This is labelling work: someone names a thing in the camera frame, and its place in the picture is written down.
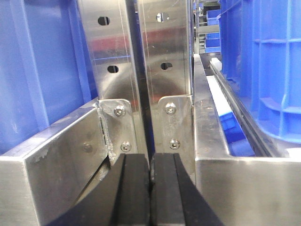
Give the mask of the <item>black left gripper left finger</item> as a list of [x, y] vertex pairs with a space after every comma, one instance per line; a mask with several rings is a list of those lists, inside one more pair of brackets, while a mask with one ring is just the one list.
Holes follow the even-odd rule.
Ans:
[[144, 154], [121, 154], [105, 178], [51, 226], [148, 226], [149, 170]]

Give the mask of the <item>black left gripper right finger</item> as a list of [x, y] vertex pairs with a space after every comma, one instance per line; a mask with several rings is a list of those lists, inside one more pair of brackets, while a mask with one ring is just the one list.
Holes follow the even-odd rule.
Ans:
[[223, 225], [193, 184], [178, 153], [155, 154], [150, 171], [152, 225]]

